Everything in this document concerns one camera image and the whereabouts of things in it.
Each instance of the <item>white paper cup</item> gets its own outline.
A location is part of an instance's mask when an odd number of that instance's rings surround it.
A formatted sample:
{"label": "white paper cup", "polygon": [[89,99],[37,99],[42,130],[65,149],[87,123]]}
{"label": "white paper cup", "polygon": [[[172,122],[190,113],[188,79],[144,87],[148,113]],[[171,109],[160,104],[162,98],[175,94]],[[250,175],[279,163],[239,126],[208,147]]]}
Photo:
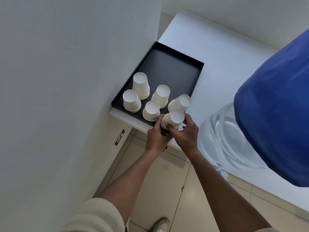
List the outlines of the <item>white paper cup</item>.
{"label": "white paper cup", "polygon": [[191,97],[189,95],[183,94],[178,98],[175,98],[168,104],[168,111],[179,109],[181,111],[185,111],[191,105]]}
{"label": "white paper cup", "polygon": [[141,100],[138,98],[137,93],[132,90],[126,90],[123,95],[123,106],[129,112],[135,113],[141,109]]}
{"label": "white paper cup", "polygon": [[151,100],[156,101],[160,105],[160,109],[164,108],[168,103],[170,88],[167,85],[159,85],[152,95]]}
{"label": "white paper cup", "polygon": [[145,73],[138,72],[133,76],[133,88],[140,100],[144,100],[149,96],[148,79]]}
{"label": "white paper cup", "polygon": [[143,110],[143,117],[145,120],[154,122],[160,115],[160,105],[156,101],[149,101],[146,103]]}
{"label": "white paper cup", "polygon": [[184,121],[184,113],[179,110],[175,109],[172,110],[170,113],[167,113],[161,122],[161,128],[166,129],[165,123],[171,124],[175,129],[178,129],[179,125]]}

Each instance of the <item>clear plastic water jug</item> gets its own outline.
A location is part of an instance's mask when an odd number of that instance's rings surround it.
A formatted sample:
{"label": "clear plastic water jug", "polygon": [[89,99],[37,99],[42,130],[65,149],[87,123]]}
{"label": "clear plastic water jug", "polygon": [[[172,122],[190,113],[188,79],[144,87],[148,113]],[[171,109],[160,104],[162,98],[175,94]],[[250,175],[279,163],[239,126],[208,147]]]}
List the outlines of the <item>clear plastic water jug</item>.
{"label": "clear plastic water jug", "polygon": [[197,143],[199,150],[212,164],[230,169],[267,168],[238,127],[233,102],[203,122]]}

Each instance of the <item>blue plastic bag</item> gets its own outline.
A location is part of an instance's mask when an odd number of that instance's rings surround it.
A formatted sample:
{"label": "blue plastic bag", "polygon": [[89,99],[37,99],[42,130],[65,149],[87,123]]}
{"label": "blue plastic bag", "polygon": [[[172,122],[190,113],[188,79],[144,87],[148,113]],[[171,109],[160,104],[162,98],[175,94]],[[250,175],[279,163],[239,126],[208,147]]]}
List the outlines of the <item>blue plastic bag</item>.
{"label": "blue plastic bag", "polygon": [[309,187],[309,29],[238,89],[236,122],[267,166]]}

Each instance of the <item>knit sweater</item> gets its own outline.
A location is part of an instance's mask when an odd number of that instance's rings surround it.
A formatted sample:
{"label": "knit sweater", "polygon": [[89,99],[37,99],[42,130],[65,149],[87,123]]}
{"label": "knit sweater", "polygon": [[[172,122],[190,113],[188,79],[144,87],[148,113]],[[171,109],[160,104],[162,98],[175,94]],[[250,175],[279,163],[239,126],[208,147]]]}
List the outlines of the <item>knit sweater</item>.
{"label": "knit sweater", "polygon": [[[117,208],[101,198],[84,203],[79,212],[64,226],[63,232],[124,232],[125,224]],[[279,232],[274,228],[256,232]]]}

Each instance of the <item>tray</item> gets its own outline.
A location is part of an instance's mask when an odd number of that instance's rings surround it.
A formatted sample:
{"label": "tray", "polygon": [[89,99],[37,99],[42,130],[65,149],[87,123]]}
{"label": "tray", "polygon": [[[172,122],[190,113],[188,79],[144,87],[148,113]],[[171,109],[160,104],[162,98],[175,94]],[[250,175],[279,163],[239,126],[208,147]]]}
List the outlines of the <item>tray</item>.
{"label": "tray", "polygon": [[[203,66],[203,62],[159,42],[155,42],[114,98],[112,106],[154,126],[155,122],[144,120],[142,113],[146,103],[151,100],[156,88],[159,85],[167,85],[170,88],[171,93],[168,98],[168,104],[182,94],[187,94],[191,97]],[[133,76],[137,72],[143,72],[147,75],[150,94],[148,98],[141,100],[141,109],[137,113],[130,113],[123,107],[122,94],[127,89],[132,89]],[[168,113],[168,104],[160,109],[161,114]]]}

